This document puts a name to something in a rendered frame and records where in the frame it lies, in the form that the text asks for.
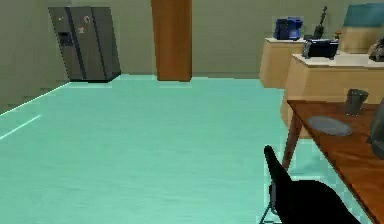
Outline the brown wooden door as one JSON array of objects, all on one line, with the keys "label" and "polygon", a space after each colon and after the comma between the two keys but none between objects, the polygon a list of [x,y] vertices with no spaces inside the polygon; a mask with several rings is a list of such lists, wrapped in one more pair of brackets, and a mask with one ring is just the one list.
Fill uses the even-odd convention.
[{"label": "brown wooden door", "polygon": [[192,78],[192,0],[151,0],[159,81]]}]

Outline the tan low cupboard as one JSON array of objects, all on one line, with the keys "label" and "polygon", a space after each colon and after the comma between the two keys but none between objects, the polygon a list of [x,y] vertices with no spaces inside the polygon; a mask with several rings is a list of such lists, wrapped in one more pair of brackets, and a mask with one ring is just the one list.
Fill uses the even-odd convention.
[{"label": "tan low cupboard", "polygon": [[264,40],[259,70],[259,79],[264,87],[284,88],[291,57],[302,51],[304,43],[303,39],[292,41],[266,38]]}]

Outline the dark grey fridge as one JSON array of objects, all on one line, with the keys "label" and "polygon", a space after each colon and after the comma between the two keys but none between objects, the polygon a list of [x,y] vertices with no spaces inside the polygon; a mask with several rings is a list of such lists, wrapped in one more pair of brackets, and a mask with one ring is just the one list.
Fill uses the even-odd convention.
[{"label": "dark grey fridge", "polygon": [[109,82],[121,74],[109,7],[49,7],[68,78]]}]

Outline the blue coffee machine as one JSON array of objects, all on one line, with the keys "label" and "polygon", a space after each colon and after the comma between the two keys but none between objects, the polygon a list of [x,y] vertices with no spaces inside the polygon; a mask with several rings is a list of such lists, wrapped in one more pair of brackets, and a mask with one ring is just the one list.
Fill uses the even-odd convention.
[{"label": "blue coffee machine", "polygon": [[303,21],[298,17],[287,17],[276,20],[273,37],[277,40],[293,40],[300,39],[300,28]]}]

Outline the black chair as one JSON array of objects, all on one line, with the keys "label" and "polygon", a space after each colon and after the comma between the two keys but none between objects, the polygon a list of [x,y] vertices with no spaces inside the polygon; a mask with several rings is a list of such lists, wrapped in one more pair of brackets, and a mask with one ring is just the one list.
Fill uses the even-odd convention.
[{"label": "black chair", "polygon": [[317,180],[292,180],[270,145],[264,156],[271,177],[269,205],[281,224],[361,224],[331,187]]}]

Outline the grey plate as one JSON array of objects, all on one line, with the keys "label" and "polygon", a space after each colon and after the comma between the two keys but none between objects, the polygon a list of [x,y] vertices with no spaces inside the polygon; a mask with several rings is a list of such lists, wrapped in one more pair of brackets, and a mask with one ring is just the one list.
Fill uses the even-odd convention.
[{"label": "grey plate", "polygon": [[328,116],[312,116],[306,122],[313,131],[330,136],[348,136],[353,132],[348,124]]}]

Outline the black toaster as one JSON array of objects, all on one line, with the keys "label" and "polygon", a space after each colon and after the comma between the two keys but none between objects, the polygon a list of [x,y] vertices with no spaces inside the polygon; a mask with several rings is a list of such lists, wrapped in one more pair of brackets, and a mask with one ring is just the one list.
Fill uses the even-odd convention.
[{"label": "black toaster", "polygon": [[310,39],[304,43],[302,56],[305,59],[324,57],[333,60],[339,46],[336,39]]}]

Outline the tan kitchen counter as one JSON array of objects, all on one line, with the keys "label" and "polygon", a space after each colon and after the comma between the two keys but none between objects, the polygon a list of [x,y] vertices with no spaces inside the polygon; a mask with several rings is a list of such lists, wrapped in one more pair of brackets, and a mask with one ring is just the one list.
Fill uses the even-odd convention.
[{"label": "tan kitchen counter", "polygon": [[350,89],[367,91],[369,104],[384,97],[384,62],[374,62],[366,54],[304,58],[293,54],[281,104],[281,118],[290,127],[292,109],[288,100],[345,102]]}]

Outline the brown wooden table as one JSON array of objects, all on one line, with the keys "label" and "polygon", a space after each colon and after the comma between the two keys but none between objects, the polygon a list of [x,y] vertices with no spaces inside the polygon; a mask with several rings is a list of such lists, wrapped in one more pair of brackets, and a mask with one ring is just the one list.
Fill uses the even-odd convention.
[{"label": "brown wooden table", "polygon": [[[366,142],[378,104],[365,104],[358,116],[346,116],[343,102],[288,100],[293,111],[282,165],[288,169],[302,128],[348,187],[373,224],[384,224],[384,160]],[[329,116],[345,122],[352,134],[330,136],[311,128],[307,119]]]}]

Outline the dark grey cup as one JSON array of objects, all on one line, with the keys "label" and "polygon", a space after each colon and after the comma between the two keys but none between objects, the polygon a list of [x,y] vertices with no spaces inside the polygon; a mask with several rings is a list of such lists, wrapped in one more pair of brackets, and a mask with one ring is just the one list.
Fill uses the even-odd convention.
[{"label": "dark grey cup", "polygon": [[365,90],[350,89],[344,106],[346,115],[356,116],[363,108],[364,101],[368,98],[369,93]]}]

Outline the dark grey lumpy object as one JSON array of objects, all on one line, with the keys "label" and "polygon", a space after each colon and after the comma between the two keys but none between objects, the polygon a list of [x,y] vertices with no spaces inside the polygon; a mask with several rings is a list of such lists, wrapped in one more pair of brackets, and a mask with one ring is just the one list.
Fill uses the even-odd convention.
[{"label": "dark grey lumpy object", "polygon": [[375,62],[384,62],[384,37],[369,48],[368,56]]}]

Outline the teal window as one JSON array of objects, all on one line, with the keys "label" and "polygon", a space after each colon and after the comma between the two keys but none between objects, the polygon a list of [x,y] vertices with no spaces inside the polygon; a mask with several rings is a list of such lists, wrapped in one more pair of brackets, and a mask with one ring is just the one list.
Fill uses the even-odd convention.
[{"label": "teal window", "polygon": [[381,27],[384,25],[384,3],[351,4],[344,27]]}]

